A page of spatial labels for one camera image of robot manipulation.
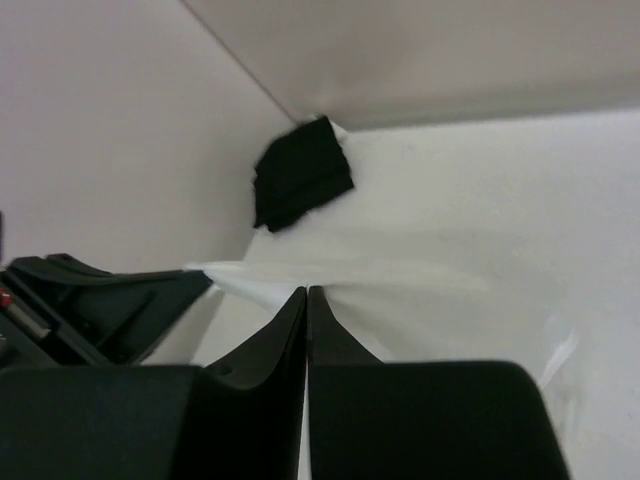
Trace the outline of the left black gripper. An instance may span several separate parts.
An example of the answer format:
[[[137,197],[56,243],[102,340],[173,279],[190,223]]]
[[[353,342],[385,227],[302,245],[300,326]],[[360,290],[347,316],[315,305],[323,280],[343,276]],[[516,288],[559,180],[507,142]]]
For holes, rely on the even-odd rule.
[[[1,267],[1,333],[41,364],[192,360],[213,317],[202,271],[114,273],[67,253]]]

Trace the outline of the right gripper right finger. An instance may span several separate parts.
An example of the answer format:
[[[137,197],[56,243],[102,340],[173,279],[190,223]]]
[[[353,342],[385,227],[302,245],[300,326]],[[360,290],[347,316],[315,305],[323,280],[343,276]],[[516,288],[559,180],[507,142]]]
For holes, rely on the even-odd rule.
[[[308,293],[315,479],[566,479],[542,395],[505,361],[385,363]]]

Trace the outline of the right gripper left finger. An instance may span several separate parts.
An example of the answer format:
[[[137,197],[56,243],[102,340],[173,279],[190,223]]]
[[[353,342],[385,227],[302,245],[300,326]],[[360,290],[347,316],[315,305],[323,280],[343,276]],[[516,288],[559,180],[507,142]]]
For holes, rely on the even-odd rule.
[[[207,367],[18,369],[1,377],[5,479],[294,479],[306,292]]]

